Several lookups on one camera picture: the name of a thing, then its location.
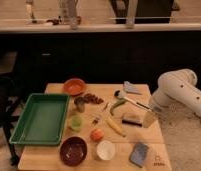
black cabinet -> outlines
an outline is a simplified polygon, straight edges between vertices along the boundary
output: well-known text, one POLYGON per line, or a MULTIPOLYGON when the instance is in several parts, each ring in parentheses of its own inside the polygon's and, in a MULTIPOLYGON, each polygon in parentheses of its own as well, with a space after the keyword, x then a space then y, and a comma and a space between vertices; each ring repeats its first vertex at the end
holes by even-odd
POLYGON ((15 72, 28 93, 72 77, 145 83, 154 91, 162 73, 183 68, 196 72, 201 89, 201 31, 17 34, 0 40, 18 51, 15 72))

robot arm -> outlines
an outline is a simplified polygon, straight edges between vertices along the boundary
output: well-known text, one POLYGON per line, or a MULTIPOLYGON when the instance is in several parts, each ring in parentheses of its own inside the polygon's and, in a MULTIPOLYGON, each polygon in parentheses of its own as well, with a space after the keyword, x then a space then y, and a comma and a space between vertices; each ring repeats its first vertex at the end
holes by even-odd
POLYGON ((201 117, 201 91, 195 87, 196 74, 189 69, 166 72, 158 79, 158 89, 149 106, 156 113, 163 112, 175 100, 185 104, 201 117))

tomato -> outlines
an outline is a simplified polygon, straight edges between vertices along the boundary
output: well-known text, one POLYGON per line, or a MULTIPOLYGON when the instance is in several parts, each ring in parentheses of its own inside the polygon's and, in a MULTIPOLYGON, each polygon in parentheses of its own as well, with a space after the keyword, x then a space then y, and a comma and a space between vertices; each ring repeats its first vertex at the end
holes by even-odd
POLYGON ((96 128, 90 133, 90 138, 93 141, 99 141, 103 138, 103 136, 104 136, 104 133, 103 133, 102 129, 100 129, 100 128, 96 128))

banana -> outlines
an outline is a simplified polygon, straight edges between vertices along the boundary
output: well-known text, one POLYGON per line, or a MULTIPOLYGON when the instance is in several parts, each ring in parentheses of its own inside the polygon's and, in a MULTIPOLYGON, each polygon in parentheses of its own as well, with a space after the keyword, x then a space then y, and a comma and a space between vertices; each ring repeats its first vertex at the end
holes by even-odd
POLYGON ((123 131, 123 129, 111 118, 111 117, 107 117, 106 118, 106 123, 112 128, 114 129, 115 132, 117 132, 118 134, 122 135, 123 137, 126 136, 125 132, 123 131))

white container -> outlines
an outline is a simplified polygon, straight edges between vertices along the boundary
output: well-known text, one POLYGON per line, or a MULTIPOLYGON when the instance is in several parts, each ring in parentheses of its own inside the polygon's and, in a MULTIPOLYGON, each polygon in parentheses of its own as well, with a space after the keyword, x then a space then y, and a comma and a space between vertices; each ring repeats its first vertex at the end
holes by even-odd
POLYGON ((102 160, 111 160, 115 155, 115 145, 108 140, 101 141, 97 146, 97 155, 102 160))

